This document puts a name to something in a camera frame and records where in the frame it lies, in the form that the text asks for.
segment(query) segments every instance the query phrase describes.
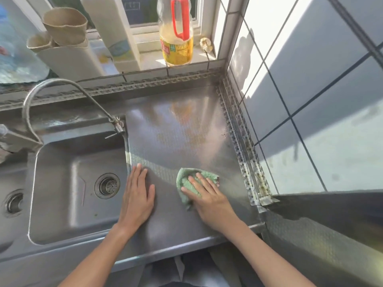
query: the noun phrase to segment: yellow label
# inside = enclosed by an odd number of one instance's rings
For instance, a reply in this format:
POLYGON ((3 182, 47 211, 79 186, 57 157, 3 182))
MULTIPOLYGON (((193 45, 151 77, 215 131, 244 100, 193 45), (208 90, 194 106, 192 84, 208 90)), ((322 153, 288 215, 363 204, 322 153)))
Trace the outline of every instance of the yellow label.
POLYGON ((167 63, 171 65, 183 65, 191 62, 193 57, 193 37, 182 44, 170 44, 161 40, 162 54, 167 63))

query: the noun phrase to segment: person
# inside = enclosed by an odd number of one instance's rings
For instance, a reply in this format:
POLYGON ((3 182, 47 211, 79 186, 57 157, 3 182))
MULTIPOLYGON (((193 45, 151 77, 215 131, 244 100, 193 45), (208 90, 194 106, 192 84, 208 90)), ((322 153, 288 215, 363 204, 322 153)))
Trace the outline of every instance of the person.
MULTIPOLYGON (((119 253, 138 228, 149 218, 155 196, 155 186, 145 186, 147 169, 141 164, 132 168, 118 222, 96 247, 59 287, 102 287, 119 253)), ((189 181, 198 190, 197 196, 190 190, 182 192, 194 203, 202 221, 222 233, 247 259, 265 287, 315 287, 304 275, 262 241, 235 212, 226 196, 213 181, 200 173, 198 183, 193 177, 189 181)))

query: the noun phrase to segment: cleaning cloth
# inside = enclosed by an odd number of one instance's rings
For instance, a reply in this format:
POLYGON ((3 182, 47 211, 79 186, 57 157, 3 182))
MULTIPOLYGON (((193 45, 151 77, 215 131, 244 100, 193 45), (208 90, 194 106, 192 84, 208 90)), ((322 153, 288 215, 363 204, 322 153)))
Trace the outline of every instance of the cleaning cloth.
POLYGON ((209 178, 212 180, 215 184, 218 183, 219 176, 217 174, 207 172, 205 170, 196 169, 196 168, 181 168, 177 175, 177 189, 178 193, 180 194, 182 203, 186 206, 186 209, 189 210, 192 206, 192 201, 184 195, 184 193, 181 191, 181 187, 184 186, 187 189, 189 189, 191 192, 195 193, 198 196, 201 196, 201 194, 194 188, 193 184, 191 184, 188 180, 189 176, 194 177, 195 180, 197 180, 199 183, 201 181, 197 178, 196 174, 201 173, 203 177, 209 178))

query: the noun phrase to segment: red handle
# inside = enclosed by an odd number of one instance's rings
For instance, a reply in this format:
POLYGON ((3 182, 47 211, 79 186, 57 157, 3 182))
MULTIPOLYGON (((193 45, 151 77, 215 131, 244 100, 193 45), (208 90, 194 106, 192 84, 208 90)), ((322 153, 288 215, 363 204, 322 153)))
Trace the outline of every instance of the red handle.
POLYGON ((178 38, 181 38, 183 41, 186 41, 190 38, 190 19, 189 19, 189 0, 171 0, 170 5, 172 8, 172 22, 174 34, 178 38), (177 1, 181 2, 181 12, 182 12, 182 33, 177 33, 177 27, 175 23, 175 3, 177 1))

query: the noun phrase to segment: forearm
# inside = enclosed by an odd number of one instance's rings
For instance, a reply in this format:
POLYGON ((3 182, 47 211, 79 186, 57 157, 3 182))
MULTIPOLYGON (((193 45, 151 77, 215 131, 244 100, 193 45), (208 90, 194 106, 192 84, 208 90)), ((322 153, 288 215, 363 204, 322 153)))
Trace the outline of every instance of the forearm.
POLYGON ((266 287, 315 287, 239 219, 224 232, 245 256, 266 287))
POLYGON ((135 230, 127 233, 115 225, 100 245, 95 248, 59 287, 102 287, 117 256, 135 230))

